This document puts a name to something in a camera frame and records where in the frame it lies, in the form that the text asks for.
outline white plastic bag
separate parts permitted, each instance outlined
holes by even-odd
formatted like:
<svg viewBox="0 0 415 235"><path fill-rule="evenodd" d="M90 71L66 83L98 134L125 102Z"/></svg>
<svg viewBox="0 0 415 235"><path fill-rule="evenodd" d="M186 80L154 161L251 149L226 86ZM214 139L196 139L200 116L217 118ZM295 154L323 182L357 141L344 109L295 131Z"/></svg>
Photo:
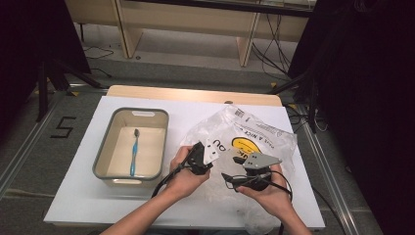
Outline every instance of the white plastic bag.
<svg viewBox="0 0 415 235"><path fill-rule="evenodd" d="M204 183L203 197L212 202L238 201L238 205L245 205L238 213L243 216L247 231L250 234L269 232L276 225L276 218L251 198L227 189L221 172L246 175L242 166L234 163L233 157L246 158L251 152L261 152L282 160L283 172L290 179L295 172L292 156L297 146L296 134L270 126L258 117L229 105L191 128L180 145L190 146L199 141L204 145L211 143L220 156L213 162L210 179Z"/></svg>

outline person's right hand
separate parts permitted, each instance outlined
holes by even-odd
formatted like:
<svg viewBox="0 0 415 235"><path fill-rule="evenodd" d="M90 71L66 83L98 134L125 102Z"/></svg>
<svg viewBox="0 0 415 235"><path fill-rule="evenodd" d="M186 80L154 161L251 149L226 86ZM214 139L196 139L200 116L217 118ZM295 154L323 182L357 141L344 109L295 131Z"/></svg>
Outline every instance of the person's right hand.
<svg viewBox="0 0 415 235"><path fill-rule="evenodd" d="M270 167L272 171L282 173L282 169L278 164ZM272 182L287 188L285 179L278 173L272 173ZM310 235L311 232L302 222L299 215L294 210L289 195L283 190L268 185L262 191L255 191L248 187L238 187L238 192L255 199L267 212L278 217L286 226L288 232L292 235Z"/></svg>
<svg viewBox="0 0 415 235"><path fill-rule="evenodd" d="M282 173L282 169L278 164L272 165L270 169ZM272 182L287 188L287 183L280 174L272 173L271 180ZM268 213L274 216L280 217L286 212L293 210L289 195L272 185L268 185L268 187L262 191L255 191L254 189L244 186L240 186L236 190L255 199Z"/></svg>

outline toothbrush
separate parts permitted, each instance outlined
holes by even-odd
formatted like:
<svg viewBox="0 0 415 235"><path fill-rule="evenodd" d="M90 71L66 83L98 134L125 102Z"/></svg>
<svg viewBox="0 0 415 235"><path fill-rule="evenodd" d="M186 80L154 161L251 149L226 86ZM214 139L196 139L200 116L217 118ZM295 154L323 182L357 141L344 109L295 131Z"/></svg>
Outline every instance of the toothbrush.
<svg viewBox="0 0 415 235"><path fill-rule="evenodd" d="M138 150L138 136L140 135L140 131L138 129L134 130L135 135L135 143L132 146L132 160L131 160L131 167L130 167L130 175L134 176L135 174L135 157L137 156L137 150Z"/></svg>

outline rectangular tray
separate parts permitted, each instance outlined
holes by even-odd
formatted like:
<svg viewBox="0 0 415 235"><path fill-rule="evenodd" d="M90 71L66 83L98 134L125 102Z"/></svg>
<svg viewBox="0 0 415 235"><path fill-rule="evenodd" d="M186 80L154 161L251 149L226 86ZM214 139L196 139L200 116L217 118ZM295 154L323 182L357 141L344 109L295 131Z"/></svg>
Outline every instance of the rectangular tray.
<svg viewBox="0 0 415 235"><path fill-rule="evenodd" d="M168 113L158 109L114 111L93 164L95 176L110 185L154 187L161 181ZM134 130L138 129L135 174L130 175Z"/></svg>

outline gray floor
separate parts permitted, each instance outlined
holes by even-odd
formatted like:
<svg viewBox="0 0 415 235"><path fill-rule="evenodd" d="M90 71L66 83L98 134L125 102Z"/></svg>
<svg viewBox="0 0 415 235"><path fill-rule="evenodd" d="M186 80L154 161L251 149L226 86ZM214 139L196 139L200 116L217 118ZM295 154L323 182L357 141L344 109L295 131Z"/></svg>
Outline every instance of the gray floor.
<svg viewBox="0 0 415 235"><path fill-rule="evenodd" d="M91 68L101 69L113 76L106 77L102 72L93 70L97 79L108 85L128 84L264 93L270 89L272 82L284 83L284 80L266 75L263 70L282 77L270 67L263 68L262 63L253 55L248 66L241 68L235 38L147 30L134 58L126 60L122 57L116 28L88 24L84 29L85 49L89 46L99 46L114 51L110 56L100 60L89 60ZM255 42L262 50L268 43L265 40ZM286 54L291 57L296 49L296 43L284 42L283 45ZM99 49L85 52L86 56L91 58L106 53L108 52ZM270 53L268 56L278 61L276 53ZM73 83L81 83L76 78L70 77L69 80ZM291 103L292 94L292 91L284 92L281 99L284 103ZM65 177L71 159L93 115L94 109L91 107L96 107L102 95L102 93L80 92L77 96L64 97L10 186L10 189L22 191L10 190L0 201L1 234L88 234L101 229L56 227L44 223L42 218ZM27 103L17 117L13 131L8 135L9 138L0 143L2 157L0 173L5 170L25 137L35 126L36 116L37 95L33 94L28 97ZM62 134L56 129L61 117L76 117L67 120L73 126L73 131L67 139L50 138L51 135ZM303 126L294 125L293 129L298 130L299 148L311 184L333 206L332 197L311 145L304 134ZM359 234L382 234L352 174L345 170L346 163L337 148L330 127L327 131L317 131L316 136L347 206L352 212ZM316 199L326 221L326 228L315 231L314 234L342 234L342 228L329 207L317 194Z"/></svg>

